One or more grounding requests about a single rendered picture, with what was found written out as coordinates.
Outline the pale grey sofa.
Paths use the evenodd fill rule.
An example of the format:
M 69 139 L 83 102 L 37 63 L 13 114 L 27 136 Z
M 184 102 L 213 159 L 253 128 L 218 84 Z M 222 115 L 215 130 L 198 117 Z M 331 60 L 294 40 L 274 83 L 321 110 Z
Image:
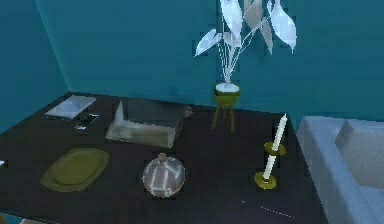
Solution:
M 305 116 L 297 139 L 329 224 L 384 224 L 384 189 L 357 183 L 335 139 L 345 119 Z

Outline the white-leaved plant in olive pot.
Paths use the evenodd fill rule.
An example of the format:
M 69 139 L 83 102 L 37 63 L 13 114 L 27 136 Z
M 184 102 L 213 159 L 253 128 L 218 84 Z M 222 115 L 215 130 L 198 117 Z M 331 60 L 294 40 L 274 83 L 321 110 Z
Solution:
M 217 124 L 219 112 L 226 118 L 229 109 L 230 127 L 234 131 L 234 104 L 240 96 L 240 87 L 231 81 L 236 64 L 243 51 L 251 44 L 259 31 L 270 54 L 273 53 L 273 36 L 287 44 L 294 53 L 297 43 L 297 29 L 293 19 L 285 12 L 281 0 L 268 0 L 268 15 L 263 15 L 263 0 L 244 0 L 241 8 L 239 0 L 219 0 L 222 29 L 207 32 L 199 41 L 195 57 L 216 46 L 221 61 L 223 82 L 214 85 L 213 93 L 216 110 L 211 128 Z

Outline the grey open box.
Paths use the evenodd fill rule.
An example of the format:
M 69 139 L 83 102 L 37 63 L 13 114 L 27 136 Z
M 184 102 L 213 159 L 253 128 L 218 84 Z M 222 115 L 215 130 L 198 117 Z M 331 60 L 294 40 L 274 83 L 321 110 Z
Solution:
M 145 99 L 121 100 L 106 138 L 171 148 L 191 107 Z

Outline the black table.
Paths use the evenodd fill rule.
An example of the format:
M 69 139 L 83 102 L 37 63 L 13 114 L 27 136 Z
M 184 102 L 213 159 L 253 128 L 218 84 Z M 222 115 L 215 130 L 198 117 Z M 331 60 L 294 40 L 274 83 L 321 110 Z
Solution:
M 0 135 L 0 160 L 8 163 L 0 169 L 0 211 L 52 224 L 328 224 L 291 126 L 287 152 L 273 169 L 276 188 L 264 191 L 253 181 L 278 115 L 238 110 L 233 126 L 213 127 L 213 108 L 193 106 L 167 152 L 184 164 L 186 181 L 174 197 L 157 199 L 142 173 L 160 148 L 105 137 L 119 102 L 98 96 L 89 109 L 99 117 L 83 133 L 36 112 Z M 104 172 L 82 192 L 43 187 L 46 169 L 75 147 L 108 152 Z

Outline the white candle in brass holder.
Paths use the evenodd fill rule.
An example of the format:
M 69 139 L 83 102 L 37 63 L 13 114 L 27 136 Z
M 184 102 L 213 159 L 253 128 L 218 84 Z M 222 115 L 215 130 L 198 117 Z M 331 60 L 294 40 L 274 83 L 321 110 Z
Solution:
M 262 172 L 257 172 L 254 175 L 254 182 L 264 190 L 271 190 L 276 187 L 277 182 L 272 175 L 272 170 L 277 157 L 283 156 L 286 153 L 285 147 L 281 144 L 281 140 L 285 131 L 288 118 L 284 114 L 279 121 L 274 140 L 264 144 L 264 151 L 268 153 L 267 164 Z

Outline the black remote control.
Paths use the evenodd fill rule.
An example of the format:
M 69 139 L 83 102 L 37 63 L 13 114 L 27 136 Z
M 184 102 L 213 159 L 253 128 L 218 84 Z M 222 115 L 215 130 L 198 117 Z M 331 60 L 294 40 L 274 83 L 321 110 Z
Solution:
M 80 120 L 84 122 L 92 123 L 97 118 L 98 118 L 98 114 L 88 113 L 85 116 L 81 117 Z

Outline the olive green oval plate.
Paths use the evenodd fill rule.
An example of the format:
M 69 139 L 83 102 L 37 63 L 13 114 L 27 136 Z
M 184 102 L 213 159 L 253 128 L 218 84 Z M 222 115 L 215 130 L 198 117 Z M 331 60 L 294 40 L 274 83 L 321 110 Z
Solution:
M 104 171 L 110 155 L 97 148 L 74 148 L 53 162 L 40 179 L 46 188 L 62 193 L 79 192 Z

